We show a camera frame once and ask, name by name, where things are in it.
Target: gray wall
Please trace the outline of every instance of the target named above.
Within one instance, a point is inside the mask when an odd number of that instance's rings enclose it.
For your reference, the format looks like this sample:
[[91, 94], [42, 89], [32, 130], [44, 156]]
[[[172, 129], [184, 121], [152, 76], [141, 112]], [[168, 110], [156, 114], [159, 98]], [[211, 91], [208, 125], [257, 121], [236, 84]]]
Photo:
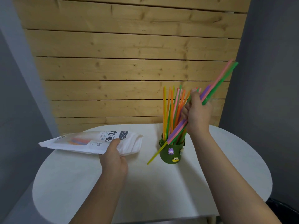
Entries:
[[58, 136], [11, 0], [0, 0], [0, 222], [34, 180]]
[[299, 210], [299, 0], [252, 0], [219, 127], [268, 165], [271, 197]]

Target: person's left hand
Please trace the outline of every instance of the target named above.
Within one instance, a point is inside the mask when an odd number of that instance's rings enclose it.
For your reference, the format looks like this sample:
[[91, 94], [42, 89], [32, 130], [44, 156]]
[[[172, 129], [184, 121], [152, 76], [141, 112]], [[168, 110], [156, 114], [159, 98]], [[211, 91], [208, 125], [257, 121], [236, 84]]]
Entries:
[[99, 155], [99, 157], [103, 172], [125, 179], [128, 173], [128, 164], [124, 157], [120, 157], [116, 148], [119, 142], [119, 138], [112, 140], [105, 154]]

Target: hand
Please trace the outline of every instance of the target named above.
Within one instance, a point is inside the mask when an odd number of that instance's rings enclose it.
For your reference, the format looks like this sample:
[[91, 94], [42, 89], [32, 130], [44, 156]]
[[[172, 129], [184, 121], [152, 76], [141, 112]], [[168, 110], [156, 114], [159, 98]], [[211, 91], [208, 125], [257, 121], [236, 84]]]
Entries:
[[119, 142], [119, 138], [112, 140], [105, 154], [99, 157], [103, 172], [108, 172], [111, 175], [125, 179], [128, 173], [128, 164], [124, 157], [120, 157], [116, 148]]
[[186, 127], [189, 135], [196, 132], [200, 134], [209, 133], [209, 123], [212, 116], [213, 107], [210, 102], [202, 105], [199, 93], [196, 91], [191, 92], [191, 100], [182, 110], [182, 117], [188, 119]]

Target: wood grain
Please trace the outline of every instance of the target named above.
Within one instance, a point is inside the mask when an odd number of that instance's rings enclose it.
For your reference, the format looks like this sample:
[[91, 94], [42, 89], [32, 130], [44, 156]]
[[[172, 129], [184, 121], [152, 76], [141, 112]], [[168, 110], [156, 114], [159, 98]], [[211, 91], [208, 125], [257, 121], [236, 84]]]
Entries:
[[[213, 115], [221, 115], [225, 100], [213, 100]], [[51, 101], [54, 117], [159, 116], [163, 100]]]
[[239, 39], [25, 30], [33, 56], [235, 59]]
[[246, 14], [61, 0], [14, 0], [23, 28], [241, 38]]
[[44, 80], [211, 81], [227, 62], [35, 57], [35, 64]]
[[247, 12], [250, 0], [83, 0], [107, 3], [165, 6], [188, 9]]
[[[210, 125], [217, 126], [219, 125], [221, 116], [212, 116]], [[110, 123], [99, 123], [101, 120], [98, 118], [66, 118], [68, 121], [77, 122], [76, 119], [85, 119], [88, 123], [77, 123], [77, 124], [58, 124], [58, 130], [60, 133], [77, 133], [82, 132], [94, 127], [99, 127], [103, 125], [109, 125]], [[162, 116], [158, 117], [110, 117], [110, 119], [118, 119], [119, 122], [113, 122], [112, 124], [142, 124], [142, 123], [162, 123]]]
[[[50, 100], [142, 100], [162, 99], [163, 87], [182, 86], [185, 90], [204, 88], [209, 82], [173, 81], [43, 81]], [[214, 98], [226, 97], [229, 82], [223, 82]]]

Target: bundle of straws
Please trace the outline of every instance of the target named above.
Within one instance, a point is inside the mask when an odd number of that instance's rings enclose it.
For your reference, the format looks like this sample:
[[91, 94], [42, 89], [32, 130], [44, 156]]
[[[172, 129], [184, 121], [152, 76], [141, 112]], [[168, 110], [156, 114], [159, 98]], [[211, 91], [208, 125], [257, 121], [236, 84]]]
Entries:
[[[209, 84], [204, 91], [199, 95], [202, 105], [205, 105], [221, 83], [233, 72], [238, 62], [230, 60], [225, 68], [222, 70], [218, 78]], [[158, 150], [158, 152], [150, 159], [148, 165], [154, 158], [162, 151], [162, 149], [168, 145], [179, 145], [184, 142], [186, 136], [186, 125], [188, 124], [187, 119], [182, 119], [181, 111], [184, 105], [190, 100], [190, 91], [185, 98], [185, 90], [182, 87], [169, 88], [168, 102], [166, 105], [166, 87], [163, 88], [163, 134], [162, 139], [165, 141], [164, 145]]]

